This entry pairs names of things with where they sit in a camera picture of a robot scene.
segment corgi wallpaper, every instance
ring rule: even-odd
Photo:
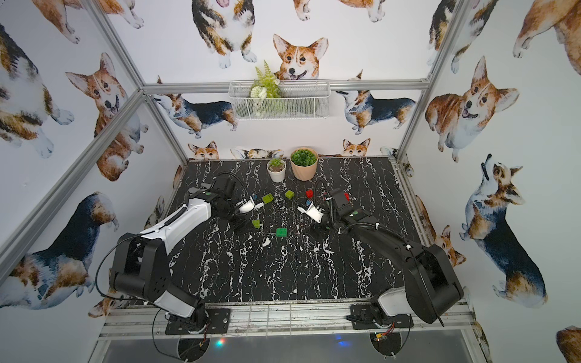
[[[116,182],[94,165],[0,285],[0,321],[10,326],[0,329],[3,362],[86,362],[104,323],[97,317],[124,303],[98,294],[96,269],[120,236],[162,218],[177,186],[174,175],[181,172],[149,109],[142,105],[137,116],[149,124],[141,138],[148,152],[131,159]],[[104,292],[112,261],[110,256],[99,271]],[[109,294],[120,295],[110,289]],[[29,342],[35,342],[34,349],[27,348]]]
[[[453,6],[434,14],[436,48]],[[410,182],[428,234],[465,258],[492,361],[578,362],[580,2],[472,6],[407,149]]]

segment tricolor corgi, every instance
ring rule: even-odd
[[[242,148],[230,149],[230,152],[234,156],[234,159],[272,159],[275,157],[282,158],[285,152],[281,149],[278,150],[264,150],[264,149],[250,149],[245,150]]]
[[[193,158],[190,160],[219,160],[218,147],[216,142],[212,141],[205,148],[199,148],[196,145],[188,144],[189,149],[193,152]]]
[[[306,21],[311,18],[309,13],[309,1],[311,0],[293,0],[295,2],[295,10],[299,19]],[[382,10],[382,5],[385,0],[339,0],[345,5],[349,5],[353,8],[366,8],[367,14],[369,15],[369,20],[374,23],[380,21],[385,12]]]
[[[99,110],[99,118],[95,126],[96,137],[127,100],[125,90],[115,78],[113,62],[107,53],[102,53],[101,66],[93,74],[88,76],[71,72],[66,74],[75,87],[95,100]],[[119,179],[121,173],[129,166],[127,158],[131,152],[141,154],[144,151],[144,146],[139,145],[138,142],[141,133],[147,130],[148,126],[142,125],[137,115],[131,117],[97,161],[97,166],[105,178],[111,181]]]
[[[470,145],[496,112],[512,106],[518,99],[516,88],[497,89],[488,79],[486,59],[478,62],[472,85],[463,96],[447,94],[435,97],[426,109],[426,121],[440,135],[437,148],[453,149],[452,159],[458,162],[460,149]]]
[[[379,148],[379,151],[381,152],[381,155],[385,155],[385,156],[396,156],[397,153],[397,149],[394,148],[389,148],[387,146],[382,146],[381,148]],[[402,158],[401,158],[401,166],[403,166],[403,168],[406,170],[406,174],[408,177],[413,177],[415,174],[414,168],[412,168],[410,161],[407,158],[407,154],[405,154]]]
[[[95,281],[88,271],[103,224],[119,227],[109,198],[95,192],[79,203],[50,247],[24,255],[0,286],[0,308],[46,309],[73,292],[81,296],[84,287],[91,292]]]
[[[452,267],[456,267],[466,262],[466,257],[464,257],[464,255],[459,253],[458,251],[454,250],[454,247],[452,246],[452,241],[450,240],[450,225],[448,224],[447,226],[445,226],[444,231],[442,231],[442,234],[438,236],[436,230],[434,229],[434,226],[432,225],[432,222],[430,221],[430,216],[428,215],[428,211],[426,210],[426,207],[424,206],[422,199],[419,196],[415,196],[415,200],[416,202],[418,202],[419,212],[421,213],[420,217],[423,217],[421,218],[421,220],[422,224],[424,225],[424,229],[426,229],[430,233],[430,236],[432,236],[432,241],[434,241],[434,244],[443,249],[444,252],[446,252],[446,255],[448,256],[448,260],[450,261],[450,264],[452,264]]]
[[[54,145],[42,131],[42,123],[50,116],[68,125],[73,114],[56,106],[38,68],[2,24],[0,60],[0,138],[15,148],[27,140],[42,158],[50,157]]]
[[[33,3],[42,15],[68,40],[75,44],[79,42],[79,38],[74,35],[74,29],[67,19],[65,6],[73,9],[82,9],[83,5],[80,0],[33,0]],[[137,29],[144,26],[144,20],[133,11],[135,0],[99,0],[99,3],[106,14],[121,15],[123,19]]]
[[[581,363],[581,329],[570,326],[557,332],[557,345],[567,363]]]
[[[363,157],[365,155],[367,155],[367,148],[369,147],[369,144],[371,143],[371,138],[368,138],[367,140],[363,141],[362,143],[351,143],[349,140],[344,139],[343,140],[343,152],[341,154],[335,154],[335,155],[321,155],[319,154],[319,156],[331,156],[331,157],[351,157],[351,156],[360,156]]]
[[[454,46],[454,58],[452,58],[452,72],[458,73],[460,58],[468,50],[472,42],[482,33],[484,26],[492,14],[498,0],[473,0],[474,5],[470,10],[469,20],[464,24],[458,40]]]
[[[210,52],[219,55],[220,68],[230,66],[230,52],[240,50],[247,62],[258,59],[250,51],[254,27],[252,0],[193,0],[193,22]]]
[[[329,48],[327,38],[320,38],[309,46],[296,46],[274,34],[274,47],[282,59],[281,69],[275,73],[279,80],[315,80],[319,78],[319,61]]]
[[[158,77],[157,83],[161,84],[162,79]],[[230,131],[236,131],[238,126],[232,104],[226,101],[189,103],[181,94],[154,95],[153,99],[163,107],[176,125],[185,128],[190,134],[196,134],[196,139],[202,137],[202,129],[222,121],[232,125]]]
[[[360,80],[363,71],[350,81]],[[336,91],[345,98],[345,118],[354,124],[355,134],[359,135],[369,125],[395,118],[400,128],[413,115],[415,101],[409,98],[377,99],[371,91]]]
[[[569,62],[581,74],[581,1],[535,0],[530,7],[518,34],[512,54],[520,58],[522,50],[529,49],[530,41],[537,35],[555,28],[557,41],[565,45]]]
[[[548,300],[543,276],[506,221],[508,205],[525,202],[512,183],[522,167],[495,163],[491,154],[480,166],[482,183],[466,204],[466,224],[462,224],[460,238],[473,239],[506,275],[506,282],[501,281],[504,290],[493,286],[497,296],[526,307],[540,307]]]

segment white wire basket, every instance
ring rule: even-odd
[[[328,80],[281,81],[282,98],[251,98],[254,81],[230,82],[228,95],[237,120],[297,120],[329,116]]]

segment corgi ear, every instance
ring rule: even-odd
[[[274,47],[277,49],[278,56],[282,59],[286,51],[291,46],[291,43],[287,42],[286,40],[282,39],[280,36],[276,34],[272,36],[272,41],[274,43]]]
[[[525,199],[522,197],[517,187],[513,184],[510,184],[507,190],[504,192],[504,198],[512,204],[516,204],[517,206],[520,204],[525,204]]]
[[[456,250],[454,250],[454,254],[456,255],[456,266],[466,262],[466,256]]]
[[[488,72],[486,71],[486,58],[482,56],[480,62],[476,65],[476,70],[474,70],[474,77],[472,77],[472,85],[474,83],[488,78]]]
[[[89,82],[87,76],[85,76],[84,74],[77,74],[72,72],[67,72],[66,75],[69,78],[69,81],[71,81],[71,83],[75,87],[80,89],[82,93],[86,94],[89,97],[92,97],[92,95],[89,92]]]
[[[496,112],[506,110],[514,105],[520,93],[516,88],[504,88],[498,90],[499,99],[496,101]]]
[[[327,48],[329,48],[329,40],[327,38],[321,38],[315,43],[309,45],[308,48],[313,50],[317,59],[321,59],[325,55]]]
[[[235,159],[237,160],[242,160],[246,158],[246,150],[242,150],[242,149],[230,149],[230,152],[232,153],[232,156],[234,156]]]
[[[115,67],[113,67],[113,61],[107,53],[101,53],[101,70],[115,78]]]
[[[513,176],[514,174],[518,173],[522,169],[522,166],[515,166],[514,168],[510,168],[510,174]]]

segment black cable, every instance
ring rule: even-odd
[[[159,350],[159,348],[157,347],[157,344],[155,344],[155,336],[153,335],[153,327],[155,326],[155,319],[157,318],[157,315],[159,314],[159,312],[160,312],[161,310],[163,310],[163,309],[161,309],[161,308],[160,308],[160,309],[159,309],[159,310],[158,310],[158,311],[155,313],[155,317],[153,317],[153,322],[151,323],[151,340],[153,341],[153,346],[155,347],[155,350],[157,350],[157,352],[158,352],[159,354],[163,354],[163,355],[165,355],[166,357],[170,357],[170,358],[173,358],[173,359],[175,359],[175,360],[182,361],[181,359],[179,359],[179,358],[177,358],[177,357],[174,357],[173,355],[166,354],[166,353],[164,353],[164,352],[160,351],[160,350]]]

